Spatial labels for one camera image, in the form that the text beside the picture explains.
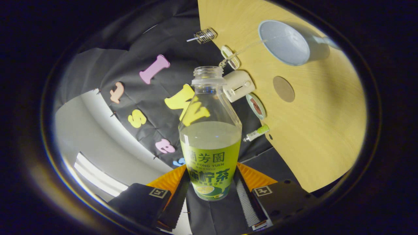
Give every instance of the wooden table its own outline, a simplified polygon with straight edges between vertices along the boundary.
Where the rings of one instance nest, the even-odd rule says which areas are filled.
[[[198,0],[201,29],[213,28],[220,48],[238,51],[259,41],[258,25],[278,20],[304,25],[325,36],[289,11],[263,0]],[[238,56],[239,69],[252,77],[266,108],[266,138],[290,167],[301,186],[312,192],[347,172],[362,147],[366,130],[366,102],[355,69],[342,51],[330,48],[321,61],[289,66],[259,44]],[[273,78],[285,78],[295,91],[293,102],[283,101]]]

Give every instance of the bottle cap opening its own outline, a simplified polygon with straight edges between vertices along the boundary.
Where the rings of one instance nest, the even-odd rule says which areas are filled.
[[[219,66],[202,66],[194,69],[195,78],[191,81],[196,85],[225,85],[227,81],[222,77],[224,70]]]

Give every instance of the yellow foam letter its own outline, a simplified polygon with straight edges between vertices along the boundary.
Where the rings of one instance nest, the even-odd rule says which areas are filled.
[[[193,98],[193,96],[193,89],[189,86],[189,84],[184,84],[183,89],[181,89],[177,94],[175,94],[171,98],[166,98],[164,102],[170,109],[183,109],[180,115],[181,120],[183,118],[184,113],[186,112],[187,107],[190,104],[190,101],[187,100]]]
[[[141,125],[144,124],[146,121],[147,118],[140,110],[137,109],[132,111],[132,115],[128,116],[128,122],[130,122],[131,125],[135,128],[141,127]]]
[[[205,107],[201,107],[201,105],[202,102],[198,102],[197,99],[193,100],[193,103],[189,105],[187,114],[182,120],[185,126],[189,126],[190,123],[196,121],[199,118],[210,116],[209,110]]]

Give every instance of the green bottle label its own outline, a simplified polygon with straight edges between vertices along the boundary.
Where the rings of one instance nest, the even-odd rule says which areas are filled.
[[[234,178],[240,143],[241,140],[226,148],[199,149],[181,141],[187,171],[200,198],[217,201],[226,197]]]

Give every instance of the metal whisk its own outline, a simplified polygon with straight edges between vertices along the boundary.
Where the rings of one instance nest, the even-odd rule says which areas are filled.
[[[212,28],[207,28],[193,34],[193,36],[194,38],[187,40],[187,42],[197,40],[199,44],[202,44],[207,43],[208,41],[212,41],[218,36],[218,34]]]

